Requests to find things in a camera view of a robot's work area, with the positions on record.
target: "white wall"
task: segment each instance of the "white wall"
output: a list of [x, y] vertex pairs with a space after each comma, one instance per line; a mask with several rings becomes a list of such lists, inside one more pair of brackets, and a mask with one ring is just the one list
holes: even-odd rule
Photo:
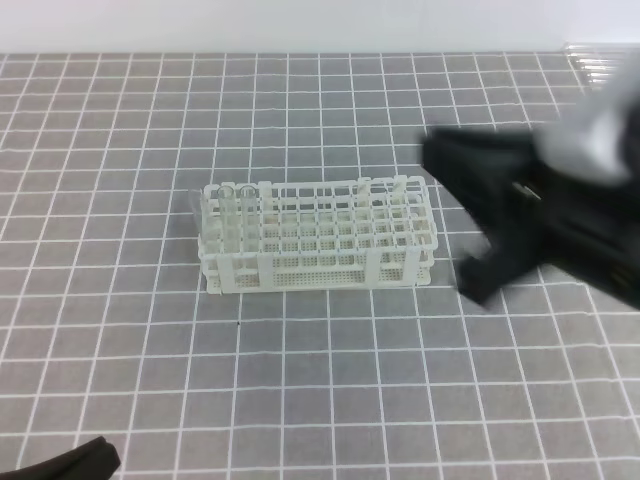
[[558, 49], [640, 41], [633, 0], [19, 0], [0, 51]]

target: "test tube rack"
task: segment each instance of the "test tube rack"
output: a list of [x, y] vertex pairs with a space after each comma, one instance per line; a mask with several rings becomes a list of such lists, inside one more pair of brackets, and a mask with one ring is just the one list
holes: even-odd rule
[[208, 185], [209, 293], [427, 285], [437, 235], [424, 178]]

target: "table surface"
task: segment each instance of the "table surface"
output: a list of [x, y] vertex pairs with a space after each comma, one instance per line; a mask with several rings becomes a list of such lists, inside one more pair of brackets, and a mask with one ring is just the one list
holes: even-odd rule
[[102, 434], [120, 480], [640, 477], [637, 312], [555, 270], [461, 299], [480, 235], [432, 179], [429, 287], [212, 296], [198, 270], [188, 189], [424, 175], [424, 125], [558, 118], [564, 55], [0, 62], [0, 471]]

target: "clear test tube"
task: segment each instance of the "clear test tube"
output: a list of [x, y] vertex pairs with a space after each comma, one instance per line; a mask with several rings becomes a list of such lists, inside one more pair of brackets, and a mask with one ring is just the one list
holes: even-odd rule
[[218, 188], [218, 203], [220, 205], [220, 219], [222, 220], [222, 244], [226, 253], [236, 253], [239, 250], [238, 213], [236, 192], [229, 185]]
[[258, 192], [252, 185], [240, 189], [240, 209], [242, 211], [242, 242], [245, 252], [258, 251]]

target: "black object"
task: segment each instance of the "black object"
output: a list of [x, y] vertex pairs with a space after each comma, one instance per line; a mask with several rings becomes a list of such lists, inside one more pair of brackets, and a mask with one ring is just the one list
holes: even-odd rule
[[115, 447], [98, 437], [46, 462], [0, 473], [0, 480], [108, 480], [119, 466]]
[[[635, 133], [626, 138], [637, 141]], [[640, 308], [640, 180], [606, 188], [564, 177], [540, 160], [534, 135], [442, 127], [423, 143], [424, 168], [491, 245], [481, 258], [458, 264], [460, 293], [484, 304], [502, 286], [550, 263]], [[627, 164], [640, 164], [634, 141], [621, 148]]]

